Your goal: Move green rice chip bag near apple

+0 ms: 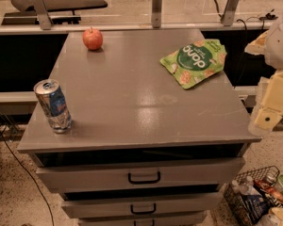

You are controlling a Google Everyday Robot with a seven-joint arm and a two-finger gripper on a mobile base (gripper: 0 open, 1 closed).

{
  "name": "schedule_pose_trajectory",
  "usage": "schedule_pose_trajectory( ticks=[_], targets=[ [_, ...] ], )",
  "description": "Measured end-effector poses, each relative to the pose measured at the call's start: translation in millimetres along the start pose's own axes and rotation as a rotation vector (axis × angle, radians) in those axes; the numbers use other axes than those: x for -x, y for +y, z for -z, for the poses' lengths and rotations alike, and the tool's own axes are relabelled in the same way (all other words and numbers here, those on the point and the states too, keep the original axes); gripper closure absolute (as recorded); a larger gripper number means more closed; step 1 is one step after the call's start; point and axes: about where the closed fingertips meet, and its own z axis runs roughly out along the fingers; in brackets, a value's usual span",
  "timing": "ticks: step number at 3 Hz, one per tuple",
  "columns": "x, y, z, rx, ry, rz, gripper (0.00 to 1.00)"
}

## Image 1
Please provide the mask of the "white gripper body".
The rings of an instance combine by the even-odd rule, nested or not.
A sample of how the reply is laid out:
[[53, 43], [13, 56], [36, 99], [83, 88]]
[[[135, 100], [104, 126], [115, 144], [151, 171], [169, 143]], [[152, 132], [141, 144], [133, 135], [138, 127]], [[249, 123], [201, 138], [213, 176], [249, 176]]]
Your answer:
[[277, 71], [270, 79], [259, 106], [259, 115], [283, 116], [283, 71]]

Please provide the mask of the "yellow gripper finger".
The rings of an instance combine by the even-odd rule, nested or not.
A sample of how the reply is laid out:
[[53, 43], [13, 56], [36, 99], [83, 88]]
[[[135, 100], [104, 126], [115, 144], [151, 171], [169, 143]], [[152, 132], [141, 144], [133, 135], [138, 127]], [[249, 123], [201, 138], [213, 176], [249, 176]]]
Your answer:
[[267, 35], [268, 35], [267, 31], [260, 34], [255, 40], [251, 41], [246, 45], [244, 51], [247, 54], [254, 56], [263, 55], [265, 50], [265, 41]]
[[250, 133], [263, 136], [273, 131], [282, 119], [282, 114], [270, 108], [255, 107], [248, 124]]

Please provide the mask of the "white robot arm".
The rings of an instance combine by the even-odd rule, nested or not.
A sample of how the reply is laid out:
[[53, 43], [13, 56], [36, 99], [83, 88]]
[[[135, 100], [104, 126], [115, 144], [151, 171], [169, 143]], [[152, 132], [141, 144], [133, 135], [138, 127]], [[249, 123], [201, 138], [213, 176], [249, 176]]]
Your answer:
[[259, 80], [256, 105], [248, 125], [253, 135], [263, 136], [283, 120], [283, 13], [266, 32], [248, 43], [244, 51], [264, 55], [265, 63], [275, 69], [269, 79]]

